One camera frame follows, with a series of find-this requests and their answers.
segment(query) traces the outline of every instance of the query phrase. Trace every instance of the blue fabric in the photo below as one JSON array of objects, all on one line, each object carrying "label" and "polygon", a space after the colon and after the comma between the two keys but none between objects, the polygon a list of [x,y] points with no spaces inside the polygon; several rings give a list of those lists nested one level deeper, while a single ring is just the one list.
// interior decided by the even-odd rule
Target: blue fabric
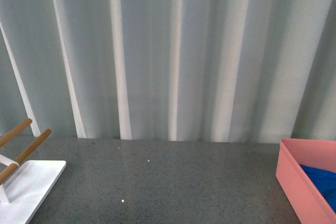
[{"label": "blue fabric", "polygon": [[305,165],[301,167],[336,212],[336,173]]}]

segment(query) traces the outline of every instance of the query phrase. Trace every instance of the white base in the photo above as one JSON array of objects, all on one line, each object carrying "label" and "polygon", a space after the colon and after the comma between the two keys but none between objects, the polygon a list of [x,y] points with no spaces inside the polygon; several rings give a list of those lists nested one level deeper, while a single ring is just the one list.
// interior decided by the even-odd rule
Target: white base
[{"label": "white base", "polygon": [[65,161],[26,161],[4,184],[9,203],[0,204],[0,223],[30,222],[65,167]]}]

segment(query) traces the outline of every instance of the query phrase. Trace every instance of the pink bin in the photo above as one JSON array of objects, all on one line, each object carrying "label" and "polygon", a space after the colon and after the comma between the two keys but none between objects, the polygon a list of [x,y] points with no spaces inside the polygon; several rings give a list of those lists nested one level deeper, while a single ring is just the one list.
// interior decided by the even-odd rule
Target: pink bin
[{"label": "pink bin", "polygon": [[336,173],[336,142],[282,139],[276,177],[302,224],[333,224],[336,214],[301,168]]}]

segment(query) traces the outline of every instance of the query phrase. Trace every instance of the white curtain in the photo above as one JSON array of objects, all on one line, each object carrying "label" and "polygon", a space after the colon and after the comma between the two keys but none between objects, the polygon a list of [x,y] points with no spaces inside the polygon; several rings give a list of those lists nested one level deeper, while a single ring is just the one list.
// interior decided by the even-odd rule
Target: white curtain
[{"label": "white curtain", "polygon": [[336,0],[0,0],[0,135],[336,138]]}]

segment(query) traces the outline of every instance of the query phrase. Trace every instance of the gray countertop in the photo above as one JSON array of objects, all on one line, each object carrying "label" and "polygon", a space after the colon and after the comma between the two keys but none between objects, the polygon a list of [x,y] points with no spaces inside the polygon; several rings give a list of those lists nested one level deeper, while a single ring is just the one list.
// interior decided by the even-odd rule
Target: gray countertop
[{"label": "gray countertop", "polygon": [[[15,158],[33,139],[0,153]],[[29,159],[67,167],[30,223],[300,223],[275,178],[278,153],[278,144],[50,137]]]}]

